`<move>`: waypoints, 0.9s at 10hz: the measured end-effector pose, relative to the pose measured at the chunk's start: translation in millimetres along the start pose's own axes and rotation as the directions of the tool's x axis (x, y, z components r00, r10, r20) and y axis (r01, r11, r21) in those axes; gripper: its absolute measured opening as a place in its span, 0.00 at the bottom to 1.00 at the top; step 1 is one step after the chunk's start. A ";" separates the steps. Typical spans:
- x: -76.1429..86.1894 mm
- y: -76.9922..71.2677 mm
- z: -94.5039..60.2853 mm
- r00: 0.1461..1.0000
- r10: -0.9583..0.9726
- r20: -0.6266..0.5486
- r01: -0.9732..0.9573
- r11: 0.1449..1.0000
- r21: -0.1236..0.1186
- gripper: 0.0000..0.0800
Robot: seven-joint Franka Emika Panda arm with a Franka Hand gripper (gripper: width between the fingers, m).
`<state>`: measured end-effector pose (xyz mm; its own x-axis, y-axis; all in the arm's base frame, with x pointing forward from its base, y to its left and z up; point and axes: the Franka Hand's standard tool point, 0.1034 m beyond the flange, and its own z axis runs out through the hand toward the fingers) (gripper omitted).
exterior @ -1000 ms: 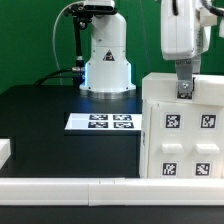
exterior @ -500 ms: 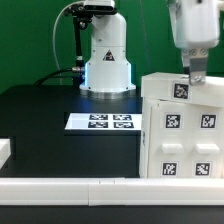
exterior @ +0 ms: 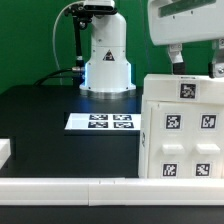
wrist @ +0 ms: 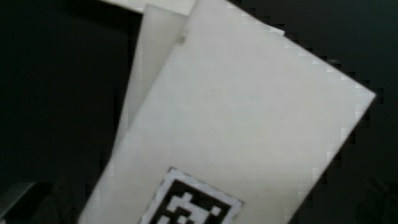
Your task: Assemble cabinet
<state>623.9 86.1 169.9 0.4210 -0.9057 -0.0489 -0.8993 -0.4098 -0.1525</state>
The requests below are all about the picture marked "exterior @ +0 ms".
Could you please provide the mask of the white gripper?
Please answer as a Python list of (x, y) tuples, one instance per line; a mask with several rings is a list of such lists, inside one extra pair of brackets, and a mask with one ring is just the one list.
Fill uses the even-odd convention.
[(169, 45), (174, 75), (185, 74), (182, 45), (213, 42), (214, 56), (209, 77), (224, 77), (224, 0), (148, 0), (148, 23), (154, 45)]

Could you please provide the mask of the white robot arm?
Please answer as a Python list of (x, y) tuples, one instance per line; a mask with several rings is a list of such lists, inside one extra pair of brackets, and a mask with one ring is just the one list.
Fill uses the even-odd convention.
[[(135, 91), (126, 59), (126, 21), (114, 0), (84, 0), (83, 12), (92, 24), (91, 57), (85, 65), (83, 94), (119, 98)], [(224, 38), (224, 0), (148, 0), (150, 38), (166, 45), (172, 73), (185, 73), (182, 45)]]

